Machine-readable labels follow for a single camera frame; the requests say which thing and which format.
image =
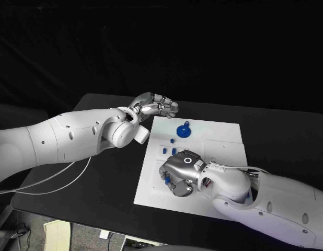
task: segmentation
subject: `white cable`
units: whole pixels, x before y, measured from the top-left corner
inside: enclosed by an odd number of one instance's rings
[[[271,174],[267,170],[261,169],[260,167],[254,167],[254,166],[225,166],[225,165],[221,165],[218,164],[216,162],[211,161],[209,162],[214,166],[219,166],[219,167],[224,167],[224,168],[231,168],[231,169],[252,169],[252,170],[258,170],[267,174]]]
[[[81,174],[77,176],[77,178],[75,178],[64,187],[61,187],[59,189],[57,189],[57,190],[54,190],[54,191],[51,191],[51,192],[44,192],[44,193],[31,193],[31,192],[19,192],[19,191],[16,191],[16,192],[18,192],[18,193],[23,193],[25,195],[47,195],[48,193],[57,192],[57,191],[62,190],[65,187],[68,187],[68,186],[77,181],[77,179],[78,179],[80,176],[83,175],[83,173],[84,173],[84,171],[87,170],[87,168],[88,168],[88,164],[87,164],[87,166],[85,166],[85,168],[84,168]]]
[[[22,190],[22,189],[25,189],[25,188],[29,188],[29,187],[32,187],[32,186],[35,186],[35,185],[44,183],[45,181],[48,181],[49,179],[52,179],[54,177],[57,177],[64,171],[67,171],[68,168],[74,165],[74,163],[75,163],[75,162],[72,162],[72,163],[68,165],[68,167],[64,168],[57,174],[54,174],[48,179],[44,179],[44,180],[41,180],[39,182],[36,182],[36,183],[34,183],[34,184],[31,184],[31,185],[28,185],[28,186],[25,186],[25,187],[19,187],[19,188],[12,189],[12,190],[0,191],[0,195],[5,194],[5,193],[9,193],[9,192],[16,192],[16,191],[19,191],[19,190]]]

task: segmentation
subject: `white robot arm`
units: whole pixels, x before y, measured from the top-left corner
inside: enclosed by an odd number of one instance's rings
[[[149,115],[175,117],[179,105],[165,96],[142,94],[129,107],[74,111],[29,127],[0,130],[0,181],[35,166],[80,161],[150,132],[140,125]]]
[[[218,212],[232,220],[296,246],[323,249],[319,189],[255,167],[206,164],[188,150],[169,157],[159,173],[176,196],[189,196],[198,187]],[[173,177],[182,179],[178,184]],[[248,200],[252,190],[258,194]]]

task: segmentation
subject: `white paper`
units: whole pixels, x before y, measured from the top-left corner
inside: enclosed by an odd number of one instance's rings
[[[176,129],[186,121],[192,134],[183,139],[178,136]],[[209,161],[208,158],[215,157],[221,164],[247,166],[239,124],[154,117],[134,199],[134,204],[147,207],[231,220],[215,210],[211,199],[198,191],[196,186],[189,197],[180,198],[170,192],[159,176],[159,168],[167,159],[163,155],[165,147],[169,147],[167,150],[176,148],[178,151],[189,149],[201,155],[205,162]]]

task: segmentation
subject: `small blue piece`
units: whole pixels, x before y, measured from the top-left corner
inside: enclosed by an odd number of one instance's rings
[[[167,185],[169,182],[170,182],[170,177],[166,176],[166,185]]]
[[[176,134],[179,135],[179,137],[182,138],[188,138],[190,136],[190,128],[189,128],[189,122],[185,122],[185,125],[179,126],[176,129]]]

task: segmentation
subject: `black table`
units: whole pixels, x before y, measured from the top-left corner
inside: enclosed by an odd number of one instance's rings
[[[127,106],[134,98],[87,94],[75,110]],[[323,115],[195,102],[179,102],[179,118],[239,123],[251,166],[293,178],[323,190]],[[143,126],[152,129],[153,117]],[[16,194],[16,210],[142,237],[167,244],[215,250],[298,250],[242,224],[203,216],[134,205],[147,142],[106,150],[64,190],[48,195]],[[87,159],[58,177],[25,189],[51,191],[74,180]],[[55,174],[67,164],[35,167],[25,185]]]

